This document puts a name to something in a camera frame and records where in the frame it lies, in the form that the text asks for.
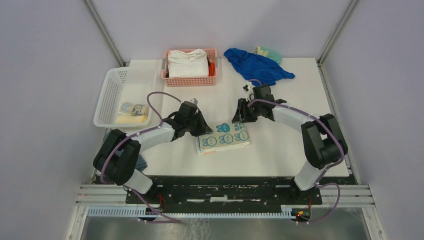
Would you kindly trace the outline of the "blue bunny pattern towel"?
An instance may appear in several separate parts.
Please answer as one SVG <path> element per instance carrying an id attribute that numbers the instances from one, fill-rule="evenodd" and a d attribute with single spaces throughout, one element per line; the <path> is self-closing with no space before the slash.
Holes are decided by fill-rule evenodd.
<path id="1" fill-rule="evenodd" d="M 196 138 L 199 155 L 245 147 L 251 144 L 247 127 L 243 123 L 223 122 L 216 124 L 212 133 Z"/>

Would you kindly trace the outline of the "rabbit print towel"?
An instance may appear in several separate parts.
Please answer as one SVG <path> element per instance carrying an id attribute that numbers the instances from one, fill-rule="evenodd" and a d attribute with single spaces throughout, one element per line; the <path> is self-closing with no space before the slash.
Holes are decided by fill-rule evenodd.
<path id="1" fill-rule="evenodd" d="M 146 104 L 133 104 L 130 102 L 123 102 L 118 108 L 118 112 L 130 116 L 147 116 L 150 107 Z"/>

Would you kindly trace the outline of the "yellow duck towel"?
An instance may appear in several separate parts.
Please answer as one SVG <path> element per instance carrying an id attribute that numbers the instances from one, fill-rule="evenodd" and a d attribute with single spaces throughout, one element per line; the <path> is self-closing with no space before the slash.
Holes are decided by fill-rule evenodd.
<path id="1" fill-rule="evenodd" d="M 125 124 L 142 124 L 146 122 L 148 117 L 146 115 L 119 115 L 116 118 L 116 124 L 125 125 Z"/>

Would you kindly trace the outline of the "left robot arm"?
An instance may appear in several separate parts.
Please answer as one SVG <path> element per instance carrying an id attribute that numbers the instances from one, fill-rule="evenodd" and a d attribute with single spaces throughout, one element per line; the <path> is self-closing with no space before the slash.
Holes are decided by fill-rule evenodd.
<path id="1" fill-rule="evenodd" d="M 211 134 L 198 106 L 184 101 L 179 109 L 163 119 L 160 126 L 143 129 L 132 135 L 112 130 L 93 160 L 93 167 L 101 176 L 117 186 L 125 186 L 138 192 L 147 204 L 154 202 L 158 191 L 153 181 L 136 169 L 140 153 L 157 145 L 173 142 L 186 133 L 193 137 Z"/>

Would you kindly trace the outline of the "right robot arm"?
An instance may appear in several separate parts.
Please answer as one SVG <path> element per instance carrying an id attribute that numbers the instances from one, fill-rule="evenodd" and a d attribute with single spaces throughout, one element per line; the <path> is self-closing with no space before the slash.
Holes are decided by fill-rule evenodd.
<path id="1" fill-rule="evenodd" d="M 302 136 L 306 162 L 291 180 L 289 199 L 302 204 L 309 191 L 332 167 L 342 163 L 348 153 L 346 140 L 336 117 L 330 113 L 316 117 L 276 99 L 268 84 L 255 86 L 247 82 L 243 87 L 246 97 L 238 99 L 233 123 L 254 123 L 259 117 L 284 124 Z"/>

